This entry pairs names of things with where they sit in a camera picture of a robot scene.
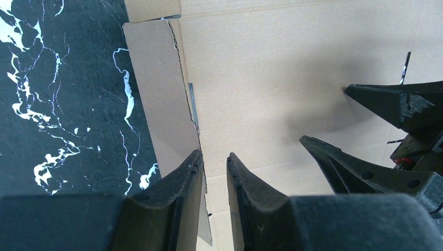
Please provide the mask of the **brown cardboard box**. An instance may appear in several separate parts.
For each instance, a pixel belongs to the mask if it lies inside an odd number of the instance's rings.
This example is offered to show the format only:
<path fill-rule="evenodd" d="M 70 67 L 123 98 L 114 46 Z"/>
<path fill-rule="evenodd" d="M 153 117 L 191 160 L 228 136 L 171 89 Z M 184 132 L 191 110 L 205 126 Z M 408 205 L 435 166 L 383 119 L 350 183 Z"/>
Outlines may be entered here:
<path fill-rule="evenodd" d="M 211 239 L 197 250 L 233 250 L 226 159 L 236 153 L 287 195 L 331 188 L 299 143 L 312 136 L 366 161 L 393 167 L 405 133 L 344 94 L 350 84 L 442 80 L 442 1 L 126 1 L 130 23 L 171 20 L 179 45 L 183 126 L 164 84 L 148 84 L 154 33 L 128 34 L 149 128 L 198 136 L 205 160 Z"/>

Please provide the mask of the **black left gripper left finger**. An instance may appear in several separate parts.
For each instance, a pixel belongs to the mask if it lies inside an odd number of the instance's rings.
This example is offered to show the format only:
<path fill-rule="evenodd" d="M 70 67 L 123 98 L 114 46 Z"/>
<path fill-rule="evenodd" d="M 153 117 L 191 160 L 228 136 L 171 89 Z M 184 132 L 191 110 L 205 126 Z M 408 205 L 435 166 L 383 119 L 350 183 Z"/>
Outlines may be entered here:
<path fill-rule="evenodd" d="M 1 197 L 1 250 L 195 250 L 202 182 L 195 150 L 131 197 Z"/>

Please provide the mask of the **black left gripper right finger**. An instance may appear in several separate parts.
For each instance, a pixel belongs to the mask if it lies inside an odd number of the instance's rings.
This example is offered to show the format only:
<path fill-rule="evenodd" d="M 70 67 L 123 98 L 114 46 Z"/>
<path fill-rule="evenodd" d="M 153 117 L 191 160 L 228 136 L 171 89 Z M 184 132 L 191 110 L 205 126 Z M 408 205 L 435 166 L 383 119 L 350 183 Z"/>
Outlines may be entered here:
<path fill-rule="evenodd" d="M 227 158 L 235 250 L 442 250 L 442 235 L 407 195 L 287 196 Z"/>

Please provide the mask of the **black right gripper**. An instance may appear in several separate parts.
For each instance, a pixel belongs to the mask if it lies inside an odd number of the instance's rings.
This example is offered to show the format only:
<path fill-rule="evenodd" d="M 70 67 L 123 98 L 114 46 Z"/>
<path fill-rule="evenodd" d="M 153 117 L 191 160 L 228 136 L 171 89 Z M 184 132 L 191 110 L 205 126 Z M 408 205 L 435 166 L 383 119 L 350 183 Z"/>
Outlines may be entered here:
<path fill-rule="evenodd" d="M 397 141 L 399 146 L 390 155 L 396 169 L 364 161 L 327 142 L 302 136 L 300 143 L 315 159 L 332 190 L 336 194 L 404 193 L 418 200 L 429 214 L 441 215 L 442 81 L 349 85 L 344 93 L 410 134 Z"/>

